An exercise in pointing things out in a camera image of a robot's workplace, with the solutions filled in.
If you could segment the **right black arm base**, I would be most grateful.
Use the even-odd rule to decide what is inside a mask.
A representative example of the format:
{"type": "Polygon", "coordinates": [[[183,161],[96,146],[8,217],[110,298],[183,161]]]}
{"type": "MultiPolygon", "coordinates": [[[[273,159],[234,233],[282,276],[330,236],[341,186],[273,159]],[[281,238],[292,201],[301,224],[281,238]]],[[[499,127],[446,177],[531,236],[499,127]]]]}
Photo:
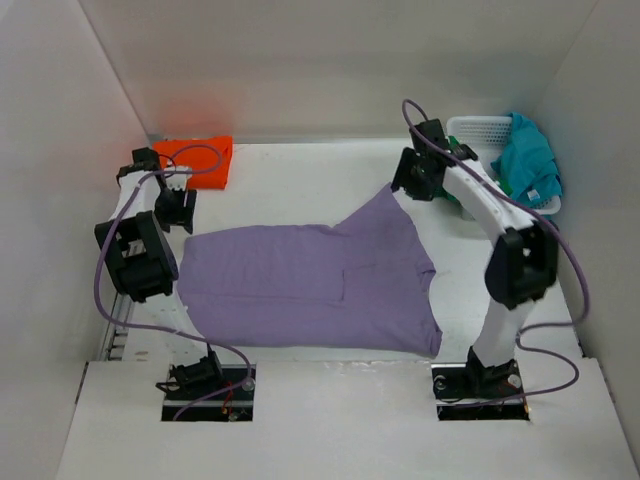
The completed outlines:
{"type": "Polygon", "coordinates": [[[519,368],[512,361],[497,369],[473,371],[464,363],[433,364],[433,393],[440,421],[528,421],[519,368]]]}

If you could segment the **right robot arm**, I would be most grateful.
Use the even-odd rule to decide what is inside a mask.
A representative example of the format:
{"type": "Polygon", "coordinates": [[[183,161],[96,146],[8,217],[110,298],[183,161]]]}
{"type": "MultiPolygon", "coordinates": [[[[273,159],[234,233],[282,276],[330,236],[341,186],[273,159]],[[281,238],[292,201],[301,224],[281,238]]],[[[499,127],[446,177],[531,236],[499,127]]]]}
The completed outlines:
{"type": "Polygon", "coordinates": [[[410,135],[413,146],[403,150],[391,189],[418,201],[431,201],[444,189],[493,247],[484,273],[490,303],[463,373],[471,393],[487,395],[511,374],[517,334],[556,281],[558,242],[545,225],[502,198],[470,147],[450,145],[439,120],[412,125],[410,135]]]}

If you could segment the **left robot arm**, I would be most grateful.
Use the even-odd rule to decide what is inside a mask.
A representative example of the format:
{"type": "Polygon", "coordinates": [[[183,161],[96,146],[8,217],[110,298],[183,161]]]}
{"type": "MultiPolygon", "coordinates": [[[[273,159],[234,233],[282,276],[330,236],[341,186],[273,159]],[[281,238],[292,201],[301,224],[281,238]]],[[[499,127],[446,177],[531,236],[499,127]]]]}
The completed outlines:
{"type": "Polygon", "coordinates": [[[94,227],[97,268],[167,330],[167,348],[178,358],[209,351],[178,294],[179,266],[166,238],[173,227],[193,232],[197,191],[187,186],[191,176],[189,167],[172,160],[163,165],[149,147],[134,150],[132,163],[116,176],[120,195],[113,214],[94,227]]]}

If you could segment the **orange t shirt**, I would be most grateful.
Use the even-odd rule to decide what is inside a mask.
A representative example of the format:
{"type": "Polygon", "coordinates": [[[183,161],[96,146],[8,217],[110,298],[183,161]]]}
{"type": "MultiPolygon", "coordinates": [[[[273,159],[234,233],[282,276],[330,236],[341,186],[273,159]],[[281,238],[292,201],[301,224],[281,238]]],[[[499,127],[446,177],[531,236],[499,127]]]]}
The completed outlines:
{"type": "Polygon", "coordinates": [[[231,136],[207,139],[163,140],[153,144],[159,154],[162,167],[169,164],[192,170],[214,171],[197,174],[187,181],[191,189],[224,190],[228,183],[234,141],[231,136]]]}

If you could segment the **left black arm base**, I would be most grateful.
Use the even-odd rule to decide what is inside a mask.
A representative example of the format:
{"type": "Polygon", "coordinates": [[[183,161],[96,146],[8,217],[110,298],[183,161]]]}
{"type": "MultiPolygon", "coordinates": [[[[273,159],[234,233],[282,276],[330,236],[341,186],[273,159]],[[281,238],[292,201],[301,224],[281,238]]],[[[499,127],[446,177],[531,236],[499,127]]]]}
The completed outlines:
{"type": "MultiPolygon", "coordinates": [[[[174,416],[190,402],[244,380],[247,373],[245,366],[223,365],[220,379],[188,380],[185,386],[181,386],[174,376],[177,369],[177,366],[172,365],[167,379],[156,383],[156,388],[164,395],[161,411],[163,422],[173,421],[174,416]]],[[[208,397],[186,409],[177,417],[177,421],[251,422],[254,413],[255,392],[255,389],[238,387],[218,393],[216,396],[208,397]]]]}

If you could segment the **lavender t shirt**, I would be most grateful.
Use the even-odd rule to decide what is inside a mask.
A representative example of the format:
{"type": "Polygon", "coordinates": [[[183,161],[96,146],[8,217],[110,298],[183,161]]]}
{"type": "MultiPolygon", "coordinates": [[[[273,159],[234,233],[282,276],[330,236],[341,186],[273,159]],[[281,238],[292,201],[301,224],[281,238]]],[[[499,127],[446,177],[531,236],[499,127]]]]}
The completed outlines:
{"type": "Polygon", "coordinates": [[[388,350],[434,357],[435,266],[384,186],[333,225],[247,226],[185,242],[177,289],[204,337],[245,347],[388,350]]]}

